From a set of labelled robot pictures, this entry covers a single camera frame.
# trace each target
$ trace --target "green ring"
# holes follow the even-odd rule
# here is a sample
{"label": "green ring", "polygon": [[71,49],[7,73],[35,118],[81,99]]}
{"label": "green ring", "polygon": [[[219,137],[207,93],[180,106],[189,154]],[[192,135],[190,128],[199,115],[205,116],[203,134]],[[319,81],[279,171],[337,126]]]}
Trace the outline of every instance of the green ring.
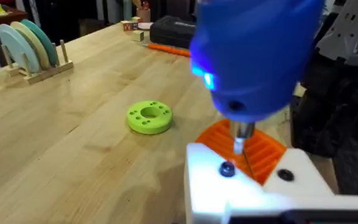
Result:
{"label": "green ring", "polygon": [[127,110],[127,122],[138,133],[159,134],[170,128],[172,110],[158,101],[138,102]]}

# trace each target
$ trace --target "disc stand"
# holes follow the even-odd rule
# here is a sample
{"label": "disc stand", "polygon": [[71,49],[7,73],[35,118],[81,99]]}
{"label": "disc stand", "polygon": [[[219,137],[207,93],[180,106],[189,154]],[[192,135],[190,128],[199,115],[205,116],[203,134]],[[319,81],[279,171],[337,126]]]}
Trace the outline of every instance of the disc stand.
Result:
{"label": "disc stand", "polygon": [[66,47],[65,47],[65,43],[63,40],[60,40],[60,46],[62,48],[62,52],[63,52],[63,57],[65,59],[65,63],[64,64],[60,64],[59,61],[59,57],[57,55],[57,51],[56,51],[56,45],[55,43],[53,43],[53,46],[55,47],[55,53],[56,53],[56,57],[57,57],[57,65],[54,67],[50,67],[46,70],[41,70],[39,72],[31,72],[30,68],[29,68],[29,62],[27,60],[27,57],[25,56],[24,53],[21,53],[21,57],[23,59],[24,62],[24,68],[18,66],[18,65],[14,65],[12,63],[12,60],[8,54],[8,49],[5,45],[2,45],[2,51],[4,52],[4,56],[5,56],[5,60],[6,63],[8,64],[8,68],[7,68],[7,72],[9,74],[10,77],[16,76],[16,75],[23,75],[23,79],[28,83],[28,84],[34,84],[37,82],[41,82],[42,80],[45,80],[49,77],[52,77],[56,74],[62,73],[65,70],[69,70],[71,68],[74,67],[74,64],[71,60],[68,59],[67,56],[67,51],[66,51]]}

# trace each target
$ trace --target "black box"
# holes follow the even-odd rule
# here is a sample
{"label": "black box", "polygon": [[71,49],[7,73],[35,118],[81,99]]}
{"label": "black box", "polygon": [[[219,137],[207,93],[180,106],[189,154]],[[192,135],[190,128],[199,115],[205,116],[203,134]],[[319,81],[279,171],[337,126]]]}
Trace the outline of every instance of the black box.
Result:
{"label": "black box", "polygon": [[196,31],[196,23],[165,16],[150,28],[150,40],[156,44],[172,45],[188,49]]}

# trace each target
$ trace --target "orange 3d printed part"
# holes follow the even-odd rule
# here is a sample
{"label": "orange 3d printed part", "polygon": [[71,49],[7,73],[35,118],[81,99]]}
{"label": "orange 3d printed part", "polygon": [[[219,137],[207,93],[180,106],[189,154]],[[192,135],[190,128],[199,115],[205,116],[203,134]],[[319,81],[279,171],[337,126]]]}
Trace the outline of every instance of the orange 3d printed part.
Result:
{"label": "orange 3d printed part", "polygon": [[261,185],[267,180],[285,152],[285,147],[278,141],[262,131],[255,130],[253,137],[245,143],[244,155],[236,155],[233,151],[234,140],[230,135],[228,119],[213,124],[198,136],[196,142],[203,143],[226,160],[231,161],[238,169]]}

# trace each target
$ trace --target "blue light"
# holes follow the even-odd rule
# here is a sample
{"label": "blue light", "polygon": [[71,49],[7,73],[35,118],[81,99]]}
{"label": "blue light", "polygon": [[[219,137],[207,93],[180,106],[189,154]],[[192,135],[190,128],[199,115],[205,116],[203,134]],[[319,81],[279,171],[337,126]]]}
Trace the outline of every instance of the blue light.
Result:
{"label": "blue light", "polygon": [[213,82],[213,76],[210,73],[205,73],[204,74],[204,81],[205,81],[205,85],[207,88],[209,88],[210,90],[215,89],[215,85]]}
{"label": "blue light", "polygon": [[202,69],[200,69],[197,66],[192,66],[191,68],[191,72],[193,72],[193,74],[195,74],[196,76],[203,76],[204,75],[204,71],[202,71]]}

